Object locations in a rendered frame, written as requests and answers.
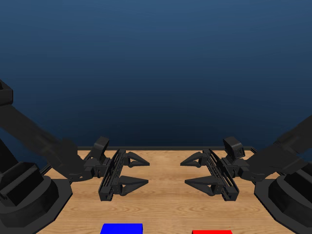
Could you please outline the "blue hollow socket block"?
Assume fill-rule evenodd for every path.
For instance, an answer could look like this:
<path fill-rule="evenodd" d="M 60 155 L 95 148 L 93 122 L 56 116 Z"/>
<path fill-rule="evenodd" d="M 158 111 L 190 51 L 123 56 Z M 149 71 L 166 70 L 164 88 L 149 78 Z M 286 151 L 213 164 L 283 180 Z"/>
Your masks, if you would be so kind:
<path fill-rule="evenodd" d="M 141 223 L 105 223 L 100 234 L 143 234 Z"/>

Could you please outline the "thin red peg bar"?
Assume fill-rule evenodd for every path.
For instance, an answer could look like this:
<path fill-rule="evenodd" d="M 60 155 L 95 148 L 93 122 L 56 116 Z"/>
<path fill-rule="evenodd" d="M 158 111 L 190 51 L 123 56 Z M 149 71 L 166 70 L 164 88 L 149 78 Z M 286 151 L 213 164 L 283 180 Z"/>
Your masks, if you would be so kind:
<path fill-rule="evenodd" d="M 192 230 L 192 234 L 233 234 L 231 230 Z"/>

